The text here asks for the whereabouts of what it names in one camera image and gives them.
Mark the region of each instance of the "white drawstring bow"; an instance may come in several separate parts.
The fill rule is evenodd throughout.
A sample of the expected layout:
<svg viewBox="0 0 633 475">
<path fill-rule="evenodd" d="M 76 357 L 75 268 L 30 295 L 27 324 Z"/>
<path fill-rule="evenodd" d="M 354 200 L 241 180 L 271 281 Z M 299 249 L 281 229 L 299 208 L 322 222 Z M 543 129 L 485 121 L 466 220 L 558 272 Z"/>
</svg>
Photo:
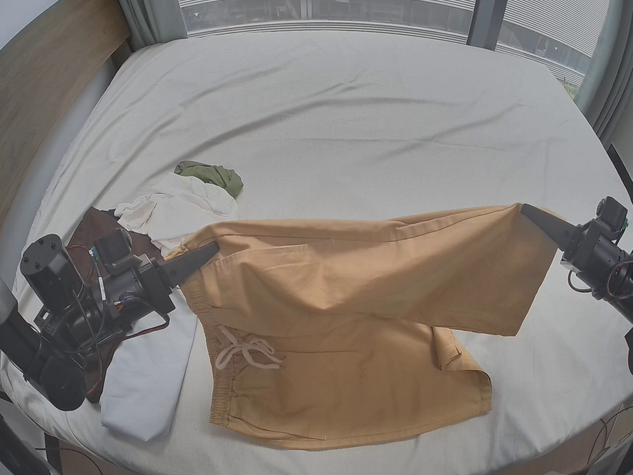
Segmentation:
<svg viewBox="0 0 633 475">
<path fill-rule="evenodd" d="M 236 354 L 237 352 L 242 352 L 246 361 L 257 367 L 262 369 L 279 369 L 279 364 L 281 360 L 277 357 L 273 357 L 273 353 L 275 353 L 275 349 L 268 344 L 265 339 L 260 337 L 255 337 L 253 334 L 249 335 L 246 339 L 241 339 L 236 336 L 233 336 L 231 332 L 225 326 L 218 326 L 222 331 L 222 334 L 226 336 L 226 338 L 231 342 L 230 345 L 225 347 L 215 359 L 215 367 L 217 369 L 224 369 L 228 364 L 228 361 Z M 253 356 L 249 352 L 250 350 L 257 350 L 257 352 L 263 353 L 266 357 L 273 361 L 275 364 L 262 364 L 260 362 L 256 362 L 253 359 Z"/>
</svg>

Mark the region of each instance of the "green cloth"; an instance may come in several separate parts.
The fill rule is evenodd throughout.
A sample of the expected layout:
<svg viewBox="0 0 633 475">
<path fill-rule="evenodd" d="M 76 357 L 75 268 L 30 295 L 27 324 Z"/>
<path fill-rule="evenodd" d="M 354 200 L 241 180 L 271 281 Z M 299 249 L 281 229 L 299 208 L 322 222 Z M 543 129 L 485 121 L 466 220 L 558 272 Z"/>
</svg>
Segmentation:
<svg viewBox="0 0 633 475">
<path fill-rule="evenodd" d="M 207 165 L 206 163 L 183 160 L 173 170 L 181 176 L 195 176 L 205 183 L 224 188 L 235 199 L 242 191 L 244 184 L 233 169 L 225 169 L 221 165 Z"/>
</svg>

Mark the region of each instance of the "curtain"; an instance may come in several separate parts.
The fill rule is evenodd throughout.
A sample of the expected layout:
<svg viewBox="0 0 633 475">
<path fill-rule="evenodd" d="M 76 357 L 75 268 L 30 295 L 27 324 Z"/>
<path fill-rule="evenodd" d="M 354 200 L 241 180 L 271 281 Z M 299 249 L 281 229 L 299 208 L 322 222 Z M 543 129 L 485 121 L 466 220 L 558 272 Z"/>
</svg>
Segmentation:
<svg viewBox="0 0 633 475">
<path fill-rule="evenodd" d="M 178 0 L 119 0 L 132 31 L 131 49 L 186 39 Z"/>
<path fill-rule="evenodd" d="M 632 32 L 633 0 L 611 0 L 588 76 L 574 99 L 605 147 L 631 133 Z"/>
</svg>

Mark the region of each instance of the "wooden floor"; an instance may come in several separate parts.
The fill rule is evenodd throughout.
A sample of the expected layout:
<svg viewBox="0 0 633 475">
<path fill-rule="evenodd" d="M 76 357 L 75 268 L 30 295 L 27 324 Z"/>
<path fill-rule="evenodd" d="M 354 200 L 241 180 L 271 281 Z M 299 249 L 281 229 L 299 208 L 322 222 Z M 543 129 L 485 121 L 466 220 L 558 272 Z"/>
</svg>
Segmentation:
<svg viewBox="0 0 633 475">
<path fill-rule="evenodd" d="M 626 403 L 626 406 L 630 405 L 631 403 L 633 403 L 633 401 L 630 400 L 630 402 Z M 611 417 L 613 413 L 618 411 L 618 409 L 619 408 L 607 414 L 604 417 L 604 420 L 609 419 L 609 417 Z M 622 412 L 615 421 L 615 426 L 612 426 L 613 421 L 609 423 L 608 431 L 610 432 L 610 436 L 608 445 L 616 443 L 619 439 L 628 434 L 630 431 L 633 431 L 633 409 Z M 602 427 L 603 423 L 597 422 L 589 428 L 585 429 L 583 432 L 561 444 L 552 452 L 545 454 L 538 459 L 528 461 L 527 463 L 521 464 L 519 466 L 514 466 L 496 472 L 495 475 L 545 475 L 550 471 L 568 474 L 573 471 L 579 470 L 587 463 L 591 446 L 596 439 L 596 435 L 598 434 L 598 432 L 600 432 L 600 429 Z M 594 456 L 602 448 L 604 440 L 605 432 L 602 431 L 600 433 L 600 438 L 596 442 L 596 447 L 593 451 Z M 71 445 L 64 444 L 63 442 L 60 442 L 60 447 L 74 448 Z M 103 471 L 103 475 L 132 475 L 134 473 L 118 468 L 108 462 L 98 460 L 95 457 L 92 457 L 92 459 L 94 459 L 98 463 L 101 471 Z M 61 463 L 64 471 L 63 475 L 99 475 L 96 468 L 86 458 L 76 452 L 62 451 Z"/>
</svg>

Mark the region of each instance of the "bed frame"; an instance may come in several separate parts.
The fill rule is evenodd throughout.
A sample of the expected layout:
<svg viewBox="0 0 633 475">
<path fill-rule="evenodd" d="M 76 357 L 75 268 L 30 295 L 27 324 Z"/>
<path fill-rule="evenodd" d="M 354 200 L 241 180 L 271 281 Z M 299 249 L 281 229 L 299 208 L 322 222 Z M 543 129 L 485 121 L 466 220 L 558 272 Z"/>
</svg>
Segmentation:
<svg viewBox="0 0 633 475">
<path fill-rule="evenodd" d="M 130 35 L 118 0 L 60 0 L 0 50 L 0 229 L 44 139 Z"/>
</svg>

